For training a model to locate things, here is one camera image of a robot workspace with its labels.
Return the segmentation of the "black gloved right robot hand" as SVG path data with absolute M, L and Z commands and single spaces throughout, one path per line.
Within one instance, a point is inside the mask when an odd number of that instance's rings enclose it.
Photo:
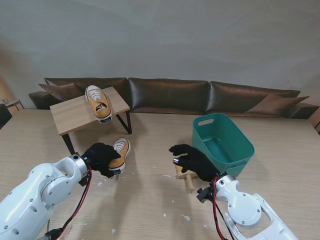
M 181 172 L 192 171 L 205 182 L 213 181 L 220 171 L 212 164 L 207 156 L 195 147 L 188 144 L 177 144 L 169 149 L 176 156 L 173 163 L 182 167 Z

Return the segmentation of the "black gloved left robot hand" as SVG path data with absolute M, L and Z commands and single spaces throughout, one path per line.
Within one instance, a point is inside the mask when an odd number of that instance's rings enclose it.
M 121 155 L 111 145 L 97 142 L 89 147 L 81 157 L 86 159 L 93 171 L 99 171 L 102 176 L 111 178 L 114 174 L 109 170 L 109 165 Z

